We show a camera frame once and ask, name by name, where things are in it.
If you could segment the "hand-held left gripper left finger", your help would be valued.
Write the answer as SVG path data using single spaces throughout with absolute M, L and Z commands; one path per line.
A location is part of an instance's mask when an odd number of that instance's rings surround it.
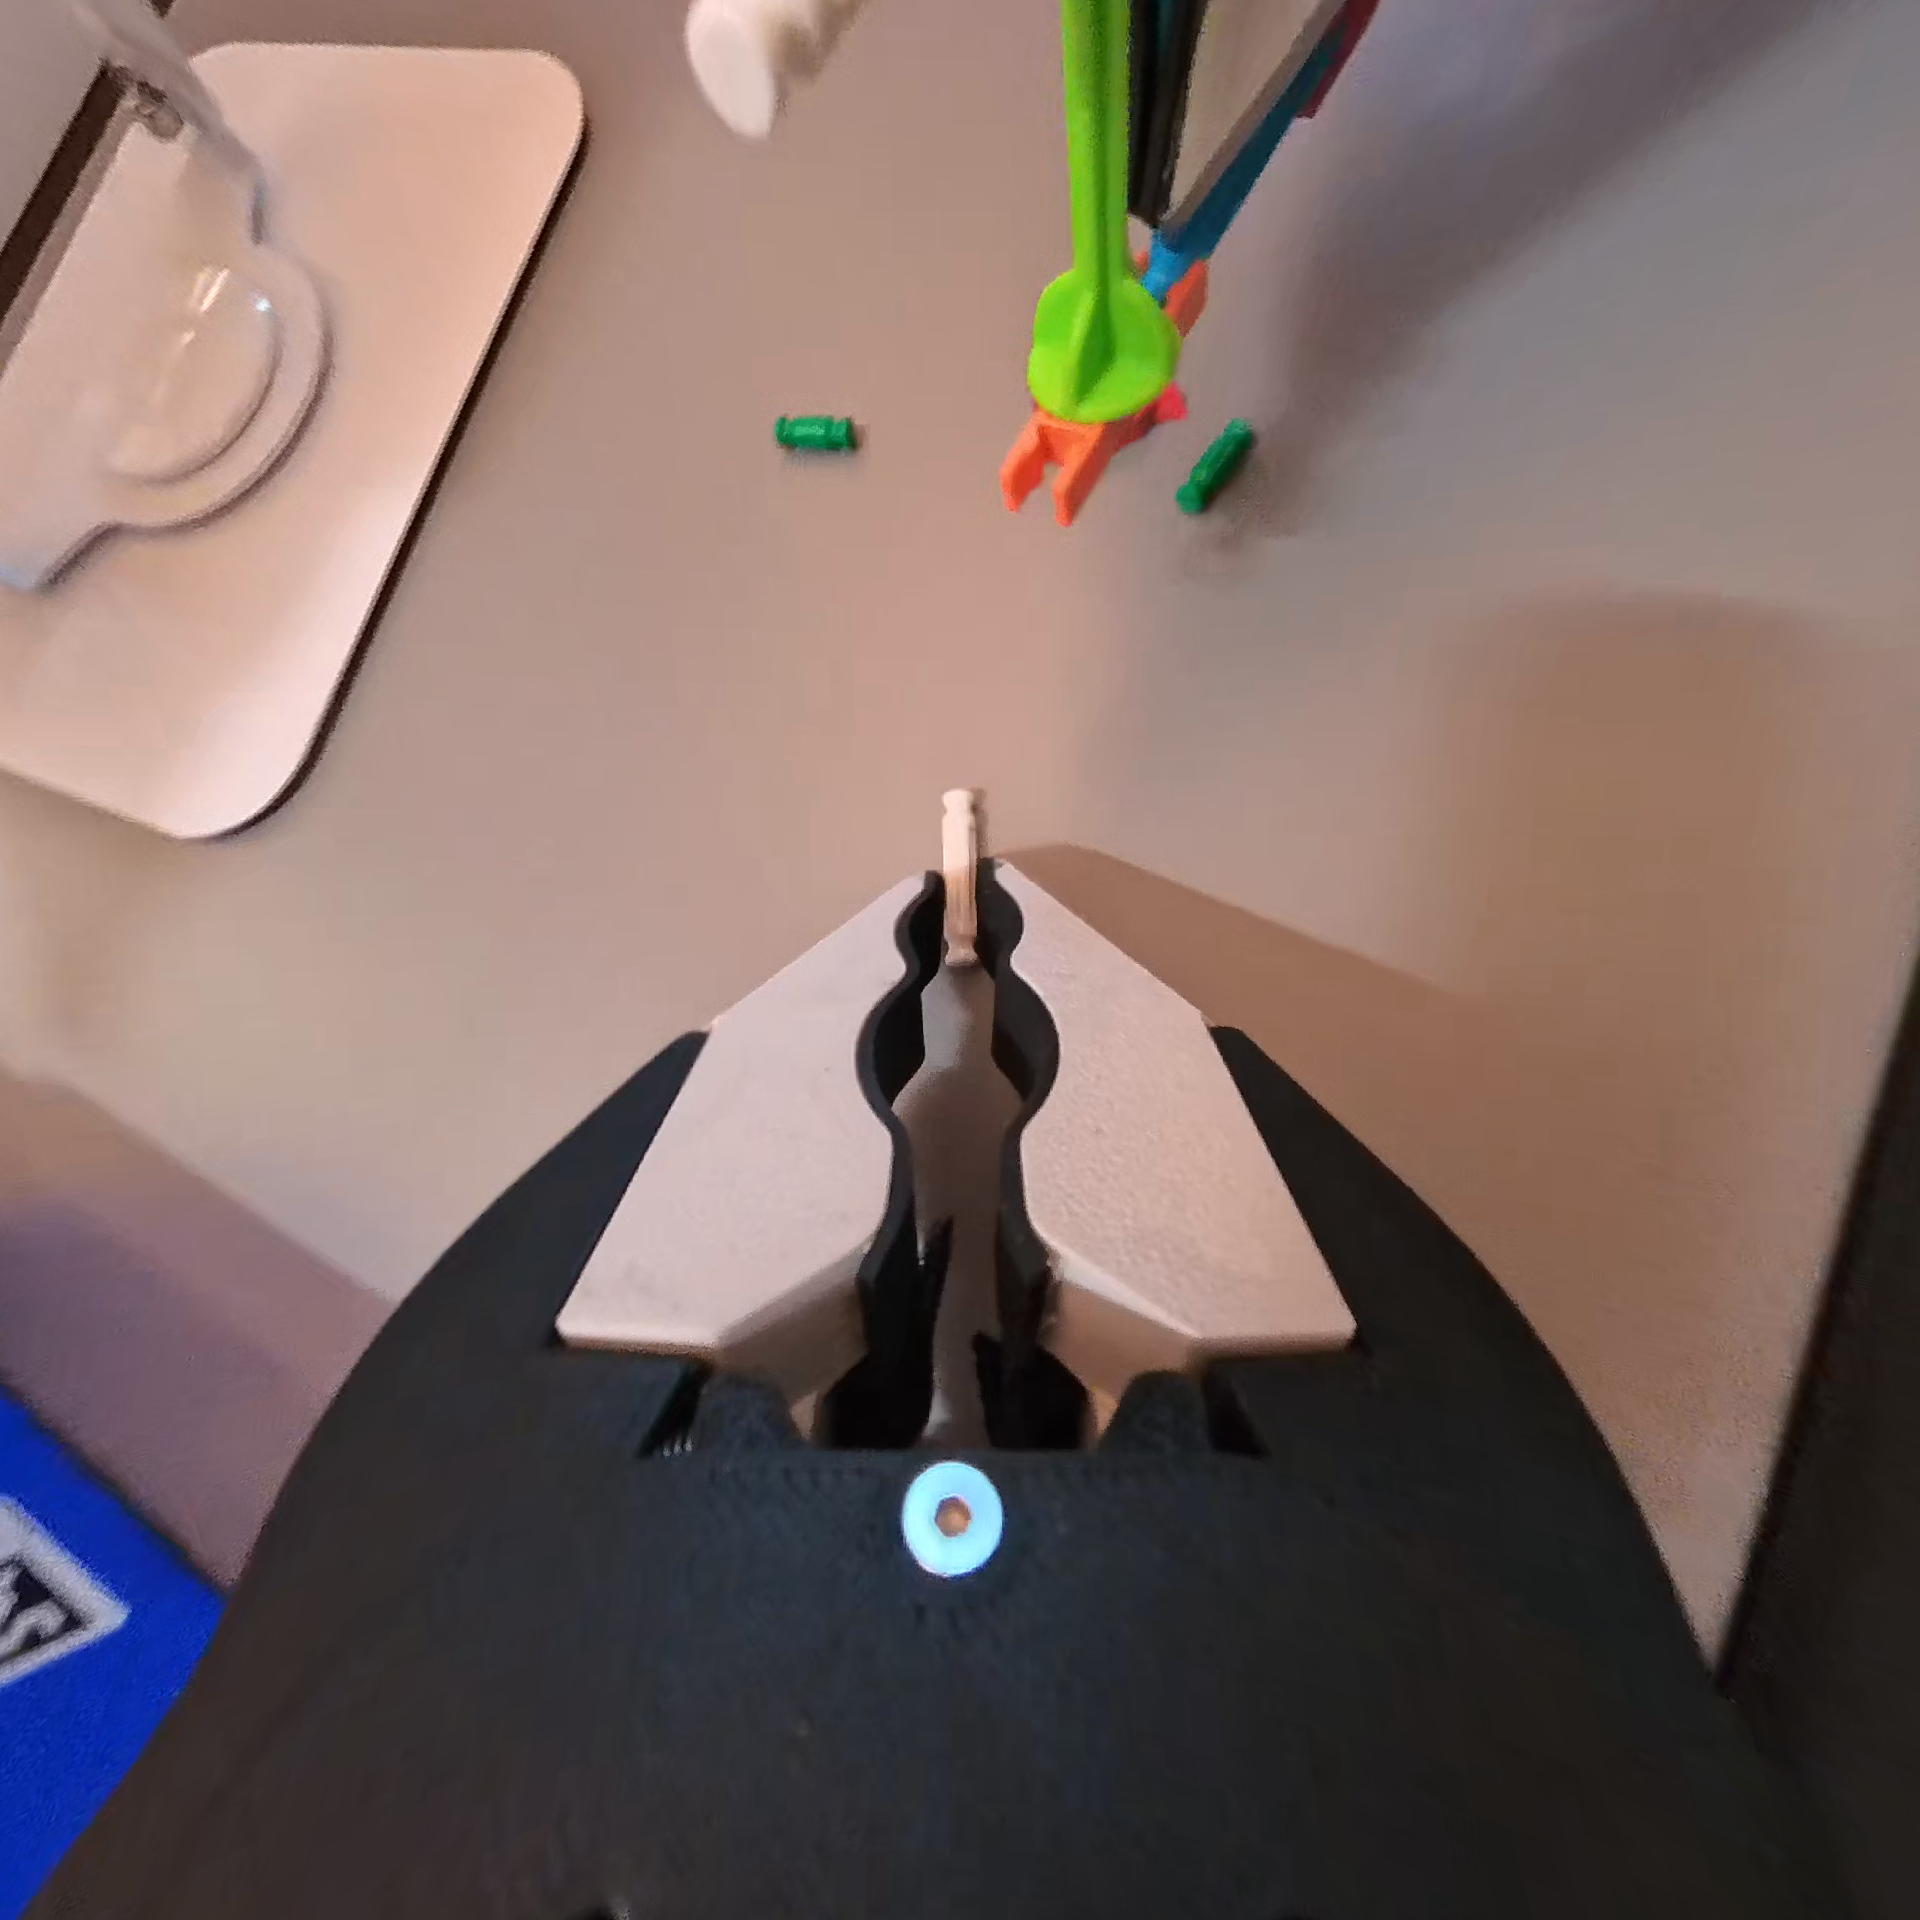
M 713 1020 L 557 1338 L 814 1397 L 841 1446 L 913 1444 L 941 1243 L 921 1245 L 895 1103 L 925 1063 L 939 964 L 941 883 L 917 875 Z

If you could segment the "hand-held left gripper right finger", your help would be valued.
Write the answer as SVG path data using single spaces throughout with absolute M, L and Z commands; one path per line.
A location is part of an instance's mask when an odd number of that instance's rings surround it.
M 999 1149 L 995 1444 L 1078 1444 L 1140 1376 L 1337 1352 L 1355 1316 L 1209 1020 L 1007 859 L 977 878 Z

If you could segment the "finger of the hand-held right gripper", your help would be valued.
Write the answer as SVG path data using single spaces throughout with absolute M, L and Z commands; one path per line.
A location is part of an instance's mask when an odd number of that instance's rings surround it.
M 1161 67 L 1171 37 L 1171 3 L 1129 3 L 1129 98 L 1127 98 L 1127 207 L 1140 224 L 1153 221 L 1156 180 L 1153 114 Z
M 1343 8 L 1343 3 L 1179 7 L 1167 55 L 1167 229 L 1198 211 Z

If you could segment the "lime green spool rod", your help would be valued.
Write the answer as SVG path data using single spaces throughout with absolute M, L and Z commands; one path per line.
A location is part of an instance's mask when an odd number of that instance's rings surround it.
M 1107 426 L 1172 381 L 1181 334 L 1129 248 L 1131 7 L 1062 3 L 1071 262 L 1040 295 L 1027 383 L 1048 415 Z

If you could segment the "blue plastic bin with label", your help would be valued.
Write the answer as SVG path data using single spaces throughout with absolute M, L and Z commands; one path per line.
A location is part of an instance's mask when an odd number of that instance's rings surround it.
M 24 1912 L 201 1659 L 224 1599 L 3 1397 L 3 1915 Z

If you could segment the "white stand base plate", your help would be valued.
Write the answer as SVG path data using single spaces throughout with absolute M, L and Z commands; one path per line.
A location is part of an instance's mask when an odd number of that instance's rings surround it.
M 536 51 L 73 4 L 120 79 L 5 309 L 5 779 L 198 844 L 329 731 L 585 141 Z

